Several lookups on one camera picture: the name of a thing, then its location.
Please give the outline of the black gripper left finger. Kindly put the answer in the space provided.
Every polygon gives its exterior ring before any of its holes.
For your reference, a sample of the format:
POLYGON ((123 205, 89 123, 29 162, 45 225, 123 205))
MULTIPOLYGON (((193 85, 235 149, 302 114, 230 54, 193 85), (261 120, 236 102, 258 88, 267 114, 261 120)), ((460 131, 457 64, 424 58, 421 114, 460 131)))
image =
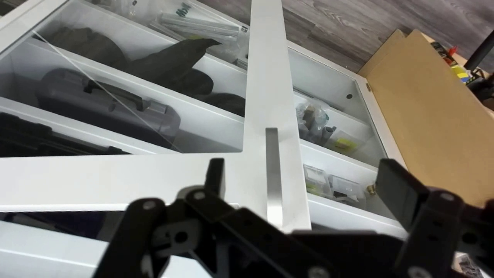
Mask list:
POLYGON ((174 256, 190 258, 211 278, 306 278, 304 248, 247 208, 221 197, 225 160, 208 162, 205 182, 167 203, 131 202, 94 278, 159 278, 174 256))

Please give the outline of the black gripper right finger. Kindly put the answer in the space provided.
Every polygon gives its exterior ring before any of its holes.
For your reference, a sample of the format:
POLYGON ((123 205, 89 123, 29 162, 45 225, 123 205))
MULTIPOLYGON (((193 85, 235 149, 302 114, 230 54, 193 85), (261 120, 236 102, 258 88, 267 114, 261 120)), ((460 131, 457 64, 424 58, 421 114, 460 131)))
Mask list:
POLYGON ((468 203, 458 194, 431 188, 394 159, 381 159, 375 190, 407 231, 397 271, 423 278, 466 278, 452 268, 466 253, 486 275, 494 271, 494 203, 468 203))

